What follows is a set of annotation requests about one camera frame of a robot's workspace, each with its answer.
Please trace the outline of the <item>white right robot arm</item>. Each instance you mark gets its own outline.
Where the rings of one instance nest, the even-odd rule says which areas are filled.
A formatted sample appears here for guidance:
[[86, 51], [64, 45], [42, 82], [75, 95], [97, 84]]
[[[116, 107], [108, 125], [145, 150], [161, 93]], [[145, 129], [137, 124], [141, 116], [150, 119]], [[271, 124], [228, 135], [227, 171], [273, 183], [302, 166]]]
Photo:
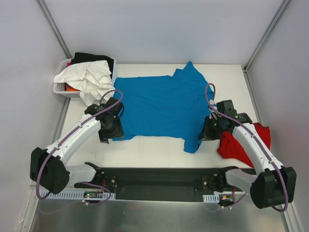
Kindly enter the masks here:
[[248, 193], [259, 208], [284, 210], [294, 200], [296, 172], [285, 167], [269, 150], [258, 135], [252, 120], [246, 113], [237, 113], [231, 100], [213, 105], [208, 102], [211, 115], [205, 118], [199, 139], [218, 140], [229, 132], [240, 144], [251, 161], [255, 174], [248, 174], [236, 166], [221, 168], [218, 174], [207, 182], [214, 191], [227, 191], [233, 186]]

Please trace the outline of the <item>blue t-shirt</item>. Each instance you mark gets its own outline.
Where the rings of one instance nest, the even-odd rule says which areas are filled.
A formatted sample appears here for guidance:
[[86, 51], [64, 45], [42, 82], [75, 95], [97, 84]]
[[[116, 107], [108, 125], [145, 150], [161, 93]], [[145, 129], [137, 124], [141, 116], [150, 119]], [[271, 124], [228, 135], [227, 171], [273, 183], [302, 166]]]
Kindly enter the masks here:
[[204, 76], [188, 62], [173, 75], [118, 77], [114, 97], [122, 97], [124, 140], [135, 136], [184, 139], [184, 151], [195, 153], [213, 91]]

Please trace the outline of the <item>red t-shirt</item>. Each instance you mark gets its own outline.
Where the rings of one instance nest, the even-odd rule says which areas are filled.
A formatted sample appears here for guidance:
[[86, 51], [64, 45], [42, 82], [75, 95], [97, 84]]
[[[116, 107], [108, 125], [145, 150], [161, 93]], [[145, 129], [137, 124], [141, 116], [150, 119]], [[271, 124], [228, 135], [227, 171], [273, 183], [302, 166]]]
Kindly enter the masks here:
[[[262, 141], [267, 146], [267, 148], [270, 149], [271, 146], [270, 128], [265, 127], [260, 123], [254, 123], [254, 127], [258, 135], [262, 139]], [[245, 150], [228, 131], [225, 131], [220, 135], [220, 143], [217, 152], [223, 159], [237, 159], [253, 168], [253, 164], [250, 161]]]

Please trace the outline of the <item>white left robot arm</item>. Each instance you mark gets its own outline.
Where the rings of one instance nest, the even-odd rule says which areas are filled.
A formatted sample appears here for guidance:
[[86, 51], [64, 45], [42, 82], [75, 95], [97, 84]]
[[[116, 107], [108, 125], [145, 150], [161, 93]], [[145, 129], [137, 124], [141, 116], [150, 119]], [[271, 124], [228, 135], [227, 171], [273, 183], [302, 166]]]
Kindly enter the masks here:
[[69, 166], [72, 155], [93, 135], [98, 134], [101, 143], [124, 136], [120, 118], [124, 105], [111, 97], [106, 103], [93, 104], [85, 110], [81, 119], [63, 137], [45, 149], [35, 148], [30, 159], [30, 179], [58, 194], [67, 185], [86, 182], [97, 188], [102, 183], [99, 167], [86, 162]]

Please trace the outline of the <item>black robot base mount plate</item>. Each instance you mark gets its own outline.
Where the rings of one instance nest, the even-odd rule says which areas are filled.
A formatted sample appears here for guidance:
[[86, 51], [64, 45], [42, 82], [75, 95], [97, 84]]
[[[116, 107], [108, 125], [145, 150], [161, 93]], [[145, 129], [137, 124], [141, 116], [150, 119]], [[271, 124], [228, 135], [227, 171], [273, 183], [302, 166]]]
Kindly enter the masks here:
[[133, 201], [202, 202], [204, 195], [241, 191], [222, 180], [222, 168], [96, 168], [90, 183]]

